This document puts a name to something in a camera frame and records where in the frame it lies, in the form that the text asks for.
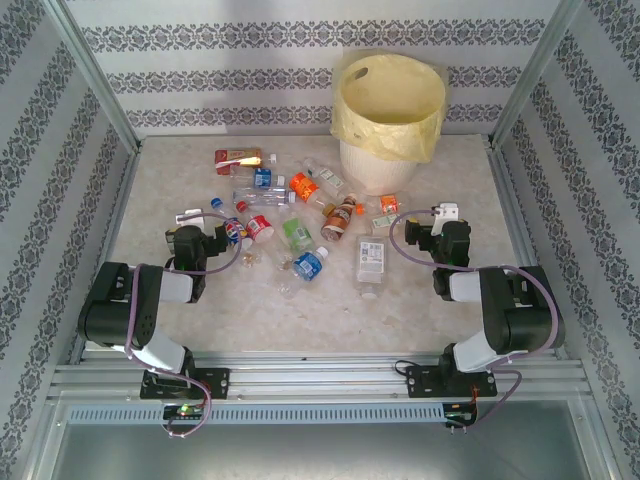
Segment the pepsi bottle blue cap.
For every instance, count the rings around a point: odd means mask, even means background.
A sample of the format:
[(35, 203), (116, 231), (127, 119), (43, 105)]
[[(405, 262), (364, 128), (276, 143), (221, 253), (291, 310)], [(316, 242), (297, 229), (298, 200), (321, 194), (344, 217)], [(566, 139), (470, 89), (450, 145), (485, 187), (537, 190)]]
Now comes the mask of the pepsi bottle blue cap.
[(240, 220), (239, 212), (230, 202), (224, 202), (219, 197), (211, 200), (211, 207), (215, 213), (225, 217), (223, 226), (227, 235), (228, 243), (234, 251), (239, 251), (239, 261), (245, 268), (259, 265), (262, 256), (259, 249), (254, 245), (244, 223)]

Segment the small clear bottle orange label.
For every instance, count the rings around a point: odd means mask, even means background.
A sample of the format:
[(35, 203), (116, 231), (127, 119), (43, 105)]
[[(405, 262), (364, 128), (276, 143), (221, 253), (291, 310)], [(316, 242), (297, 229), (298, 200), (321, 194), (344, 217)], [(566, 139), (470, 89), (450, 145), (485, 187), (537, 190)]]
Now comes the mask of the small clear bottle orange label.
[(394, 194), (369, 196), (357, 206), (360, 215), (388, 215), (400, 211), (401, 201)]

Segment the red label bottle red cap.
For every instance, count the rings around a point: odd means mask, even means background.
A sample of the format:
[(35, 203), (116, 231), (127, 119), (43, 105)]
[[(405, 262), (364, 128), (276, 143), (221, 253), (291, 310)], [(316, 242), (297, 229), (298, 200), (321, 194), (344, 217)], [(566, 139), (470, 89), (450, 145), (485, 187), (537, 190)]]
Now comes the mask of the red label bottle red cap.
[(239, 201), (235, 208), (242, 218), (248, 236), (280, 271), (291, 268), (292, 254), (276, 233), (275, 227), (263, 213), (245, 201)]

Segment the large clear bottle white label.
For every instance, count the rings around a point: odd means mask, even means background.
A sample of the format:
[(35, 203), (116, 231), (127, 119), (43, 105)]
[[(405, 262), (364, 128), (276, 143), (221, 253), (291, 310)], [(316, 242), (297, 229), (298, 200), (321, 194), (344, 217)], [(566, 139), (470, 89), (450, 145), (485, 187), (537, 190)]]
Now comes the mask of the large clear bottle white label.
[(362, 298), (371, 300), (381, 296), (387, 273), (386, 253), (383, 237), (358, 237), (355, 279)]

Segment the clear bottle blue cap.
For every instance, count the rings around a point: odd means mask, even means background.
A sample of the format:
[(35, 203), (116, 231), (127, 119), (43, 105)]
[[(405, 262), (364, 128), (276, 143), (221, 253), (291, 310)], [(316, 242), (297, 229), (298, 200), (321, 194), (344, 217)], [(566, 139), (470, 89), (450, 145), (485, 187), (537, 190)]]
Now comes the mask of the clear bottle blue cap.
[(267, 189), (243, 187), (232, 192), (232, 200), (235, 204), (245, 202), (247, 205), (261, 207), (289, 205), (295, 203), (296, 199), (297, 195), (294, 191), (281, 187)]

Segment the clear bottle blue label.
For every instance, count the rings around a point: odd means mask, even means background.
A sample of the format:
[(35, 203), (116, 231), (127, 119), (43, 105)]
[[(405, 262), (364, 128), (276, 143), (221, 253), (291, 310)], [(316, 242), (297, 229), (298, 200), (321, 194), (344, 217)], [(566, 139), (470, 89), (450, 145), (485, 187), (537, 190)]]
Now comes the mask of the clear bottle blue label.
[(284, 187), (286, 183), (284, 175), (274, 173), (269, 168), (233, 165), (229, 176), (233, 186), (238, 188), (269, 189)]

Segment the red and gold carton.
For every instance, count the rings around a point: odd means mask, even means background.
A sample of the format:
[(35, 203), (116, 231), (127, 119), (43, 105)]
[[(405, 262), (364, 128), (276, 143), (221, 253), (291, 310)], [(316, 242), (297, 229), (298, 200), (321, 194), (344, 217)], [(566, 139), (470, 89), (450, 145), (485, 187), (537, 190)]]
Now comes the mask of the red and gold carton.
[(259, 148), (217, 149), (214, 164), (218, 175), (229, 175), (232, 166), (259, 167), (263, 154)]

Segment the brown bottle orange cap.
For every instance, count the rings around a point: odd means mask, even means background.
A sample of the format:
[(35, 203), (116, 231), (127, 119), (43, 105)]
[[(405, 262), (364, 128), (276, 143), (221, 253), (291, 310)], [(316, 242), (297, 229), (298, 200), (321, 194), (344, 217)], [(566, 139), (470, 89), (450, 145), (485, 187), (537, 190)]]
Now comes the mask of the brown bottle orange cap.
[(356, 205), (357, 196), (354, 193), (348, 194), (326, 218), (321, 228), (321, 236), (329, 242), (339, 241), (350, 224)]

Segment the blue label bottle white cap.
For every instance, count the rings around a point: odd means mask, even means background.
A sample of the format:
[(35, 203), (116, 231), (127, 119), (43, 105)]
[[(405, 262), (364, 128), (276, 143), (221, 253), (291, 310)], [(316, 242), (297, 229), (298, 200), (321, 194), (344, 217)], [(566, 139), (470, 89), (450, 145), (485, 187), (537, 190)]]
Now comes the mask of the blue label bottle white cap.
[(284, 273), (280, 281), (279, 292), (285, 298), (293, 298), (300, 291), (307, 289), (322, 272), (328, 257), (329, 251), (323, 246), (302, 253), (292, 262), (290, 269)]

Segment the white bin with yellow bag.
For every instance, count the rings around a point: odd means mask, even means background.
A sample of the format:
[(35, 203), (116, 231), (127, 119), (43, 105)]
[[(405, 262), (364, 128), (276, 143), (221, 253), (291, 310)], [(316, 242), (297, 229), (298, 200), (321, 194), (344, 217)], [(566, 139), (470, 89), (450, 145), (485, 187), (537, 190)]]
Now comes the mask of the white bin with yellow bag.
[(333, 70), (330, 133), (382, 160), (428, 163), (448, 105), (446, 67), (354, 51)]

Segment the left circuit board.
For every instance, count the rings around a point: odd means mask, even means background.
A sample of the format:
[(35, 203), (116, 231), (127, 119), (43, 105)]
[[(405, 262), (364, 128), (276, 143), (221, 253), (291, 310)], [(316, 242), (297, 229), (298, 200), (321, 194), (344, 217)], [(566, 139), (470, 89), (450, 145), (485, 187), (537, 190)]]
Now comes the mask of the left circuit board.
[(203, 408), (195, 405), (183, 404), (180, 406), (166, 406), (163, 411), (163, 419), (169, 420), (199, 420), (202, 417)]

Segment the right circuit board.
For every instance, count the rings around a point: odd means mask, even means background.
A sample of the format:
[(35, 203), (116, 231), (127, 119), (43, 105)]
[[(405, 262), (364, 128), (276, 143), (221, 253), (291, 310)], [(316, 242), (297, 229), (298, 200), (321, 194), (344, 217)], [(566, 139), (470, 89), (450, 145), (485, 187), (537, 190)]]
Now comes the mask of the right circuit board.
[(469, 427), (477, 420), (476, 403), (444, 404), (443, 409), (446, 422), (456, 428)]

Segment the grey metal front panel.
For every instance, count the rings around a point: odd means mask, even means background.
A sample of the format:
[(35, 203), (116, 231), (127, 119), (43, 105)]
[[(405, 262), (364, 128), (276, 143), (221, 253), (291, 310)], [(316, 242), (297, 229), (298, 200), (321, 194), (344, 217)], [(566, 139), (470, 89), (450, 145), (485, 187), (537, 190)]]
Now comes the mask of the grey metal front panel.
[(572, 434), (454, 434), (433, 424), (152, 426), (64, 434), (54, 480), (591, 480)]

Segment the left aluminium side rail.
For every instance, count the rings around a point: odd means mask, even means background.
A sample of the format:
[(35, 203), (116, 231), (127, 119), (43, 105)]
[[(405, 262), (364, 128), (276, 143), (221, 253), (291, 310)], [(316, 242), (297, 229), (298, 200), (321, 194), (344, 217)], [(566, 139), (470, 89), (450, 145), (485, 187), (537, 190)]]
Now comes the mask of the left aluminium side rail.
[[(117, 196), (114, 198), (112, 205), (111, 215), (107, 222), (107, 229), (102, 238), (102, 247), (100, 254), (94, 265), (93, 276), (91, 281), (93, 282), (100, 270), (101, 265), (107, 261), (113, 251), (115, 241), (120, 229), (124, 211), (126, 209), (126, 203), (131, 190), (131, 185), (135, 177), (135, 171), (139, 163), (140, 155), (142, 153), (142, 146), (139, 146), (135, 153), (132, 153), (127, 160), (126, 168), (123, 170), (119, 187), (117, 189)], [(77, 365), (80, 363), (82, 354), (85, 348), (85, 341), (81, 339), (78, 330), (73, 331), (71, 343), (66, 357), (67, 365)]]

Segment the aluminium frame post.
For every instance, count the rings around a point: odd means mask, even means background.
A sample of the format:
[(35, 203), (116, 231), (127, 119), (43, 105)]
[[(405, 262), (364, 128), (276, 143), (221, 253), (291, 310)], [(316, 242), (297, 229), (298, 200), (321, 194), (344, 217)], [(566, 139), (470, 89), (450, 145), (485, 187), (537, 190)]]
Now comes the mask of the aluminium frame post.
[(530, 93), (538, 83), (547, 64), (553, 57), (553, 52), (583, 3), (584, 0), (559, 0), (538, 44), (504, 106), (493, 132), (489, 135), (490, 145), (494, 150), (501, 146), (508, 137)]
[(64, 0), (40, 2), (127, 151), (137, 153), (141, 142), (69, 7)]

